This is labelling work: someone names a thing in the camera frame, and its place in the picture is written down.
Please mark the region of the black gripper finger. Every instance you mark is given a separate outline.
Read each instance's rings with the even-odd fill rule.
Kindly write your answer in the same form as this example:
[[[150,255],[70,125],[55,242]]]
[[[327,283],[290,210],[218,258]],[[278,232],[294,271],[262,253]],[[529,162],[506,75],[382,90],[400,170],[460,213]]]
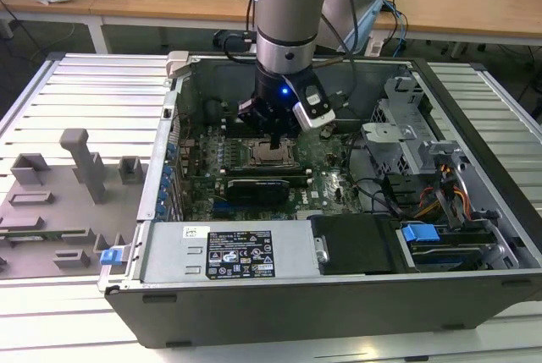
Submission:
[[[299,124],[279,124],[274,131],[274,148],[278,149],[283,139],[296,139],[300,133]]]
[[[275,149],[275,112],[262,99],[249,99],[238,106],[237,117],[258,133],[270,138],[270,148]]]

